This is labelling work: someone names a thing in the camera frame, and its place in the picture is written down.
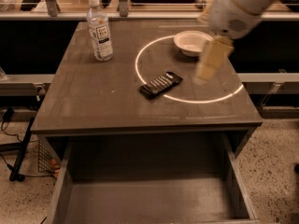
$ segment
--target speckled floor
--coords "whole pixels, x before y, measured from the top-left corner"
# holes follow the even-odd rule
[[[7,132],[26,131],[26,122],[10,123]],[[0,133],[1,144],[15,137]],[[3,153],[13,164],[16,152]],[[38,142],[27,148],[21,171],[42,175],[37,169]],[[240,172],[261,221],[299,223],[299,175],[293,166],[299,162],[299,119],[265,119],[238,157]],[[0,224],[39,224],[47,215],[55,180],[52,177],[26,177],[10,182],[10,171],[0,160]]]

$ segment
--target drawer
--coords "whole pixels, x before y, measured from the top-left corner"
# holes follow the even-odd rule
[[[222,132],[67,144],[47,223],[259,223]]]

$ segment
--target clear water bottle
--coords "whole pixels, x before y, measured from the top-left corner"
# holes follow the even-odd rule
[[[113,57],[108,16],[100,7],[100,0],[88,0],[88,2],[90,9],[86,20],[93,44],[94,56],[99,61],[107,61]]]

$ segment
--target white bowl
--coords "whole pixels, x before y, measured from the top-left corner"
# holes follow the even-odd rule
[[[186,56],[197,57],[203,51],[206,42],[211,41],[213,37],[199,31],[185,31],[175,35],[174,42],[176,46]]]

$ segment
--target white bottle cap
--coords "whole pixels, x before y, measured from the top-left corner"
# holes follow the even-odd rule
[[[100,0],[88,0],[88,4],[90,7],[97,7],[100,5]]]

